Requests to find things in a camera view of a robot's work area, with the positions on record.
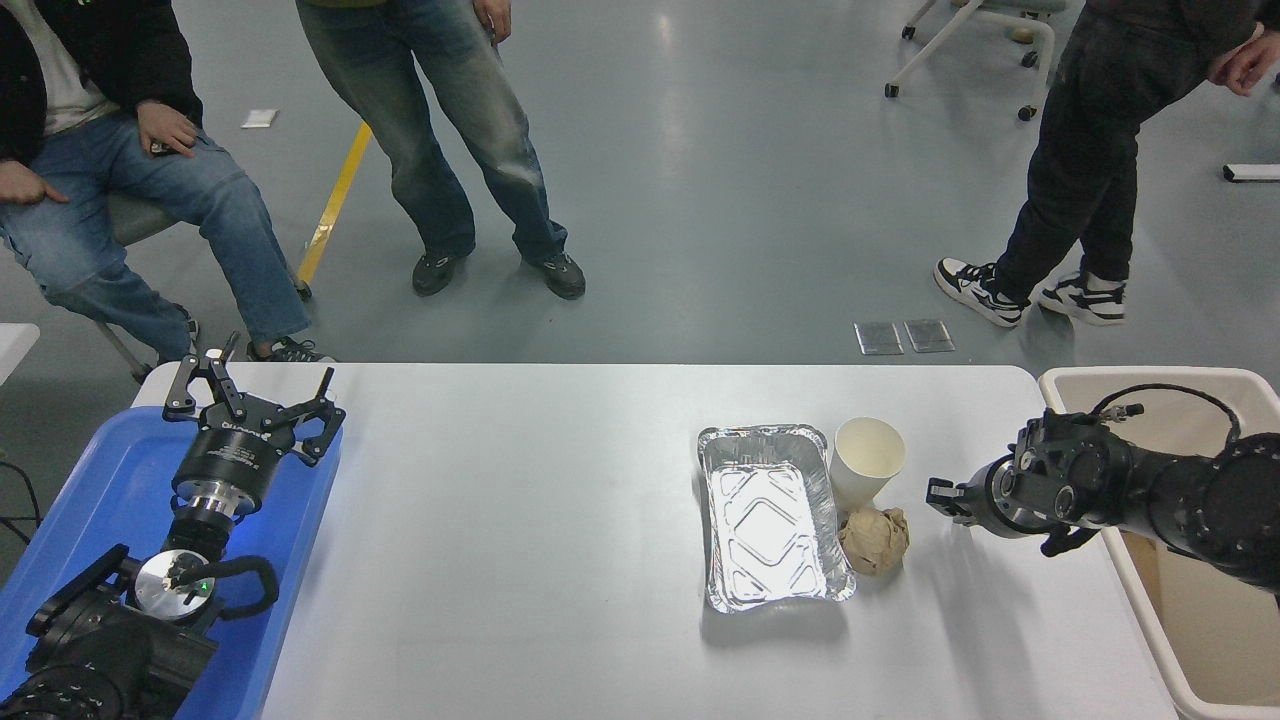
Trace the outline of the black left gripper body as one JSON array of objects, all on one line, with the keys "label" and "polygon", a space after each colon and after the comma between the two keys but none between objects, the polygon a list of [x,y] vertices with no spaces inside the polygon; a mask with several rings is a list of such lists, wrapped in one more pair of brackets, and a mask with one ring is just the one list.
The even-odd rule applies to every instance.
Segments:
[{"label": "black left gripper body", "polygon": [[200,429],[175,477],[173,489],[183,500],[209,495],[215,484],[232,487],[242,502],[261,502],[285,451],[294,445],[294,427],[265,427],[283,406],[262,398],[244,400],[238,419],[225,404],[201,411]]}]

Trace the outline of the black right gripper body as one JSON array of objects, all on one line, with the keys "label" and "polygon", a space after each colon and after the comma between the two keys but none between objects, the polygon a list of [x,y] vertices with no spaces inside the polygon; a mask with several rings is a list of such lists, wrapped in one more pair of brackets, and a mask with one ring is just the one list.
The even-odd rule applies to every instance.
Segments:
[{"label": "black right gripper body", "polygon": [[1002,456],[987,464],[966,484],[969,515],[963,519],[965,527],[980,527],[991,534],[1002,538],[1023,538],[1030,534],[1028,527],[1015,521],[1016,512],[1000,507],[997,496],[1000,482],[1009,473],[1011,456]]}]

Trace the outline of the person's left hand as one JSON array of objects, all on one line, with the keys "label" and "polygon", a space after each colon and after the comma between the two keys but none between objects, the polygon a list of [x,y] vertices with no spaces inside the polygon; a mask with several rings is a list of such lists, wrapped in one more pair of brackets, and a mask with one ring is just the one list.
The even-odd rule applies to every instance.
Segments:
[{"label": "person's left hand", "polygon": [[155,100],[138,102],[134,114],[145,152],[152,154],[154,145],[163,145],[183,158],[195,158],[198,127],[188,117]]}]

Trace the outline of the person's right hand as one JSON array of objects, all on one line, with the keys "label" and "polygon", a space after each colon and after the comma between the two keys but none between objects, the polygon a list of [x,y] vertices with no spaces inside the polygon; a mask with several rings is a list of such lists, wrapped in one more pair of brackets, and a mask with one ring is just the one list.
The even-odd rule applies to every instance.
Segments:
[{"label": "person's right hand", "polygon": [[18,160],[1,160],[0,197],[3,205],[35,205],[44,200],[67,204],[70,200],[44,177]]}]

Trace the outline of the person's hand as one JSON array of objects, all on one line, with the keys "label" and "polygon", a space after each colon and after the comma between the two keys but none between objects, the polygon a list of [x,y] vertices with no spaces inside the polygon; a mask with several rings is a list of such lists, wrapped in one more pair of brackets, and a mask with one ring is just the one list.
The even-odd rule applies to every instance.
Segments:
[{"label": "person's hand", "polygon": [[474,0],[474,12],[493,46],[504,42],[512,33],[511,0]]},{"label": "person's hand", "polygon": [[1210,63],[1207,81],[1228,88],[1236,96],[1249,97],[1277,59],[1277,31],[1260,26],[1248,42],[1216,56]]}]

